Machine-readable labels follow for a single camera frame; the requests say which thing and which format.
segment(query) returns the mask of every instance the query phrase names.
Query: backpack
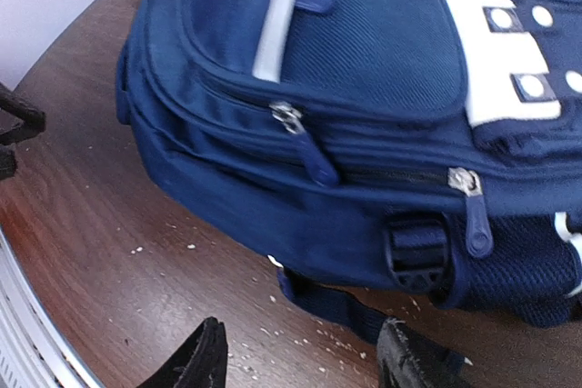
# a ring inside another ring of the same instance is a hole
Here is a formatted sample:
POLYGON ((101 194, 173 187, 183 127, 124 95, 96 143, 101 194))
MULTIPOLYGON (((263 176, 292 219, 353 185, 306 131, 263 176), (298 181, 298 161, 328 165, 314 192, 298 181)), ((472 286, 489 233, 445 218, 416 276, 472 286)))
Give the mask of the backpack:
POLYGON ((143 0, 117 117, 152 180, 375 343, 322 285, 579 316, 582 0, 143 0))

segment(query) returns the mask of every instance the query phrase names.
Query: buckle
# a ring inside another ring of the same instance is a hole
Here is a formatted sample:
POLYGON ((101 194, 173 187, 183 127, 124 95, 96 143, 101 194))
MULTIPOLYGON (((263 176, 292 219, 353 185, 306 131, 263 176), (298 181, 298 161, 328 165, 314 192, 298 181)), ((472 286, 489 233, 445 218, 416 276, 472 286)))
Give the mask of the buckle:
POLYGON ((442 214, 392 216, 384 231, 388 270, 399 290, 425 294, 440 287, 450 264, 447 220, 442 214))

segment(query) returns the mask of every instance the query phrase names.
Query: round table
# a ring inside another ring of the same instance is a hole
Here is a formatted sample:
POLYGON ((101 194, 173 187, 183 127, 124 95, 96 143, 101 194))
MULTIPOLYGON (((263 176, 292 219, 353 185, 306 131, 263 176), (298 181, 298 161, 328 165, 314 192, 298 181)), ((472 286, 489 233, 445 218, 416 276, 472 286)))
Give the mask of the round table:
MULTIPOLYGON (((267 260, 147 178, 115 119, 115 62, 138 3, 95 1, 16 89, 46 111, 47 131, 16 147, 0 224, 48 313, 108 388, 136 386, 211 315, 226 323, 228 386, 377 386, 371 346, 284 302, 267 260)), ((582 379, 574 324, 542 331, 399 293, 359 296, 468 356, 476 387, 582 379)))

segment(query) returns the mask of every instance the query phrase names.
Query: black object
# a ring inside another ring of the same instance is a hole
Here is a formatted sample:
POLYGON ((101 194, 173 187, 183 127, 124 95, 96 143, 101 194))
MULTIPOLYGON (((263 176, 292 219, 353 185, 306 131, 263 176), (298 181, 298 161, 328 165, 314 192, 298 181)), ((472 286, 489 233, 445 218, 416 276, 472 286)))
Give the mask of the black object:
POLYGON ((45 113, 26 100, 17 97, 0 84, 0 109, 20 121, 9 129, 0 130, 0 180, 15 175, 14 151, 7 146, 34 138, 45 130, 45 113))
POLYGON ((226 329, 206 318, 180 348, 138 388, 226 388, 226 329))
POLYGON ((377 343, 379 388, 470 388, 457 375, 459 356, 390 318, 377 343))

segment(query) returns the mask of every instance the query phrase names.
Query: zipper pull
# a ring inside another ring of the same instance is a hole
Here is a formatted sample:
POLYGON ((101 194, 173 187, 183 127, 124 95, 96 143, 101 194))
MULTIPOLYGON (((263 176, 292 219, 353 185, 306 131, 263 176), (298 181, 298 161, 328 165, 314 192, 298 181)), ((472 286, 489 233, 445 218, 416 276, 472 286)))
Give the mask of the zipper pull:
POLYGON ((273 117, 281 122, 292 135, 296 149, 307 173, 318 184, 336 186, 339 174, 336 168, 321 152, 311 134, 301 123, 303 115, 287 102, 275 102, 270 105, 273 117))
POLYGON ((463 192, 467 209, 467 251, 474 258, 486 258, 493 252, 493 235, 487 218, 485 196, 479 175, 464 168, 448 170, 448 185, 463 192))

